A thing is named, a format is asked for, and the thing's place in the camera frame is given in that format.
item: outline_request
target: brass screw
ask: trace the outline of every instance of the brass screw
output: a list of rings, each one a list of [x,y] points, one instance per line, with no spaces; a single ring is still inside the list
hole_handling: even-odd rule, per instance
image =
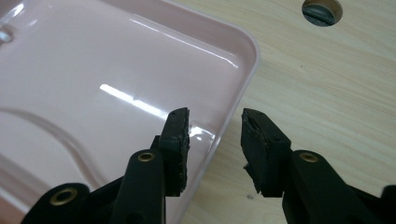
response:
[[[152,161],[154,160],[155,155],[150,153],[150,152],[144,152],[139,154],[139,156],[137,157],[138,160],[142,161],[142,162],[146,162],[146,161]]]
[[[49,202],[54,206],[64,205],[73,201],[78,195],[78,191],[73,188],[66,188],[59,190],[56,194],[52,195]]]
[[[309,162],[317,162],[319,160],[318,157],[308,152],[300,153],[300,158]]]

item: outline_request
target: pink tray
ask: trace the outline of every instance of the pink tray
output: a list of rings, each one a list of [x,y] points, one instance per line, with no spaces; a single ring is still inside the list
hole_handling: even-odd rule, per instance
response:
[[[66,182],[96,189],[188,107],[178,223],[259,61],[253,38],[159,0],[0,0],[0,221]]]

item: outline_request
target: wooden table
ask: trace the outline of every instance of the wooden table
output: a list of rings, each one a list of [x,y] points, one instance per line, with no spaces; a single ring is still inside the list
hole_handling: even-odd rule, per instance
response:
[[[292,149],[324,156],[351,186],[396,184],[396,1],[340,0],[317,27],[303,0],[178,0],[248,30],[261,64],[182,223],[286,223],[280,199],[257,194],[239,146],[244,107],[267,114]]]

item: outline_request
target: wood grain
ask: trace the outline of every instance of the wood grain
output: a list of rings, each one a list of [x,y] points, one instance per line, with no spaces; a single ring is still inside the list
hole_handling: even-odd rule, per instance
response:
[[[179,0],[248,30],[261,65],[182,223],[286,223],[280,199],[258,195],[239,146],[242,109],[266,113],[292,149],[324,156],[344,180],[379,196],[396,184],[396,1],[340,0],[331,27],[304,1]]]

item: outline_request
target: black bracket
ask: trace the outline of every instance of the black bracket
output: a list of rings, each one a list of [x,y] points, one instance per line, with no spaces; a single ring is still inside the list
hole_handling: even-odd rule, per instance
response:
[[[130,158],[123,177],[93,192],[78,183],[51,189],[22,224],[165,223],[165,196],[179,196],[186,188],[189,148],[189,110],[180,108],[168,115],[150,149]]]
[[[256,190],[283,196],[288,223],[396,223],[396,185],[381,198],[350,187],[318,153],[292,151],[289,138],[260,111],[244,109],[241,146]]]

